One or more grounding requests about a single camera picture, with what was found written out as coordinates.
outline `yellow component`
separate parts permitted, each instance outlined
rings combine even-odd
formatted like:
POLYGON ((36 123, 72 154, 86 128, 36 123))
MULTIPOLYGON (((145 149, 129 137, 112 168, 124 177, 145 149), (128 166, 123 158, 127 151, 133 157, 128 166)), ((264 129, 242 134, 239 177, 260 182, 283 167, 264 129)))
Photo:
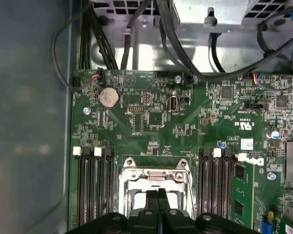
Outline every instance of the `yellow component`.
POLYGON ((268 222, 270 225, 272 225, 272 220, 273 220, 273 212, 269 211, 268 212, 268 222))

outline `integrated circuit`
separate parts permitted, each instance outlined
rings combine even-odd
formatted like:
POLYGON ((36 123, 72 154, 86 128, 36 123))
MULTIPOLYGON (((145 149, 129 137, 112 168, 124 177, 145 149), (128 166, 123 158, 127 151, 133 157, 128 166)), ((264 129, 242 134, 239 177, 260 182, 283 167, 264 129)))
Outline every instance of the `integrated circuit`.
POLYGON ((202 128, 200 128, 200 132, 201 133, 207 133, 209 131, 209 129, 208 128, 206 128, 206 127, 202 127, 202 128))
POLYGON ((233 90, 232 87, 223 86, 221 87, 221 99, 232 99, 233 90))
POLYGON ((209 119, 208 118, 201 118, 201 124, 202 125, 208 125, 209 124, 209 119))
POLYGON ((235 176, 239 179, 244 179, 244 167, 240 165, 235 166, 235 176))
POLYGON ((234 211, 239 214, 240 216, 243 216, 243 209, 244 209, 244 206, 243 204, 241 204, 240 202, 238 201, 235 201, 234 202, 234 211))
POLYGON ((276 108, 287 108, 288 107, 288 96, 280 95, 276 97, 275 101, 276 108))

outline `chip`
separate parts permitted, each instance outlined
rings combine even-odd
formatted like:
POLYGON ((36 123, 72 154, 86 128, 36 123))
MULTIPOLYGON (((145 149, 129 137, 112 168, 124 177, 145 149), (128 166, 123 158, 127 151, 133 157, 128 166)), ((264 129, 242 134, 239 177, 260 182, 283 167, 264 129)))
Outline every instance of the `chip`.
POLYGON ((221 88, 221 99, 232 99, 233 91, 231 87, 224 86, 221 88))
POLYGON ((236 165, 235 166, 235 171, 234 174, 236 177, 238 177, 239 179, 244 179, 244 167, 236 165))
POLYGON ((202 125, 208 125, 209 124, 209 119, 208 118, 201 118, 201 124, 202 125))
POLYGON ((288 107, 288 96, 285 96, 285 95, 277 96, 275 106, 277 108, 287 108, 288 107))
POLYGON ((237 214, 243 216, 243 205, 240 202, 234 202, 234 210, 237 214))
POLYGON ((270 140, 270 146, 273 148, 279 148, 280 143, 281 143, 280 140, 275 140, 275 139, 270 140))
POLYGON ((152 149, 152 155, 157 155, 158 150, 156 148, 152 149))
POLYGON ((201 129, 200 129, 200 132, 201 132, 201 133, 207 133, 208 131, 209 131, 208 128, 201 128, 201 129))

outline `capacitor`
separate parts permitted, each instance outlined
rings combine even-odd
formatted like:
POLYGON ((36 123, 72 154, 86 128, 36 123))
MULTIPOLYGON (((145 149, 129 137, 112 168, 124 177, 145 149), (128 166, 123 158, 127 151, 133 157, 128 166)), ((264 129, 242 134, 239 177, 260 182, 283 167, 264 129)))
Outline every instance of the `capacitor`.
POLYGON ((182 78, 181 78, 181 76, 175 76, 174 80, 177 84, 180 84, 182 81, 182 78))
POLYGON ((220 140, 217 142, 217 146, 221 149, 225 149, 227 147, 227 143, 225 141, 220 140))
POLYGON ((280 137, 280 133, 278 131, 272 131, 272 130, 270 130, 270 131, 268 131, 266 133, 266 137, 268 139, 275 139, 275 140, 277 140, 280 137))

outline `colored wires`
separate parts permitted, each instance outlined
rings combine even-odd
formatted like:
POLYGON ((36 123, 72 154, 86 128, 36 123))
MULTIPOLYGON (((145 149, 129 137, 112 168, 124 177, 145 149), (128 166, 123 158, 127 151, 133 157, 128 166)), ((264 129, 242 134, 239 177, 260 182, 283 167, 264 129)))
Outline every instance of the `colored wires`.
POLYGON ((261 73, 260 73, 260 74, 253 73, 254 83, 255 83, 256 85, 259 84, 261 77, 262 77, 262 74, 261 74, 261 73))
POLYGON ((96 81, 98 80, 98 78, 100 77, 100 71, 97 70, 96 74, 94 74, 91 78, 91 80, 96 81))

